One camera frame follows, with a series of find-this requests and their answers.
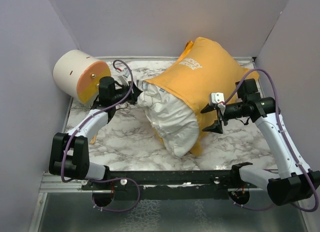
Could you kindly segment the white pillow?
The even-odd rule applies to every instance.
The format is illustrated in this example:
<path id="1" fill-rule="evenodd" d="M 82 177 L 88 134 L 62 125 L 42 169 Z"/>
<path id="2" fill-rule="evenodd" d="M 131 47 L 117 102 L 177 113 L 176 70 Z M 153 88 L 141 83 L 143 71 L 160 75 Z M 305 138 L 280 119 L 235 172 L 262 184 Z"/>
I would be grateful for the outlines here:
<path id="1" fill-rule="evenodd" d="M 199 125 L 195 113 L 181 99 L 154 84 L 137 81 L 141 94 L 137 106 L 162 139 L 166 149 L 182 157 L 196 144 Z"/>

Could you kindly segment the orange Mickey Mouse pillowcase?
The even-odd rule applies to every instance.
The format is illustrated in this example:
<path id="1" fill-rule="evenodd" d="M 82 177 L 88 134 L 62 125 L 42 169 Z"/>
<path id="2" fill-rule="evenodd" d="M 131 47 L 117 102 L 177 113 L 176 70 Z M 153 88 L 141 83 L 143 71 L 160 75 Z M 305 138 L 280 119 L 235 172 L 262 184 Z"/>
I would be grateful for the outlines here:
<path id="1" fill-rule="evenodd" d="M 215 113 L 201 114 L 211 93 L 231 96 L 235 83 L 249 71 L 217 42 L 204 37 L 189 41 L 178 60 L 158 76 L 145 80 L 181 99 L 194 112 L 199 136 L 189 151 L 195 156 L 203 152 L 201 139 L 207 135 L 202 129 L 217 119 Z"/>

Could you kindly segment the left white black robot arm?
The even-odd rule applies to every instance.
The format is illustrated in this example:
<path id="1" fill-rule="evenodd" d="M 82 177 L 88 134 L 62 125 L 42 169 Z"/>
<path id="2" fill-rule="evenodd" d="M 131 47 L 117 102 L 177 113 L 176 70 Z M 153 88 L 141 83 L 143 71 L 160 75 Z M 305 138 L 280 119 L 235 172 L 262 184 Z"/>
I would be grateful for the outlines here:
<path id="1" fill-rule="evenodd" d="M 73 179 L 93 180 L 97 188 L 106 189 L 111 182 L 109 167 L 90 162 L 89 142 L 106 126 L 122 103 L 135 104 L 141 94 L 136 83 L 121 85 L 107 76 L 99 80 L 98 95 L 88 115 L 66 133 L 53 137 L 49 160 L 49 173 L 61 176 L 65 182 Z"/>

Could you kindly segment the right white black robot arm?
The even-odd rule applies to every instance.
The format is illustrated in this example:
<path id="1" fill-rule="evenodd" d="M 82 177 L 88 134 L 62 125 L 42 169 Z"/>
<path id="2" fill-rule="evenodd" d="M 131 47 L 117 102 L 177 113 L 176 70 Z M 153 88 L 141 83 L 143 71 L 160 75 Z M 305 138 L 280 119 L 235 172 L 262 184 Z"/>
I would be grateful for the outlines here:
<path id="1" fill-rule="evenodd" d="M 295 147 L 272 97 L 261 98 L 254 79 L 236 82 L 241 102 L 224 105 L 221 92 L 212 93 L 201 113 L 216 111 L 217 119 L 204 132 L 223 133 L 231 119 L 247 117 L 261 131 L 277 165 L 276 174 L 257 169 L 250 162 L 233 165 L 230 183 L 236 187 L 252 184 L 266 191 L 277 206 L 308 199 L 320 185 L 319 171 L 313 171 Z"/>

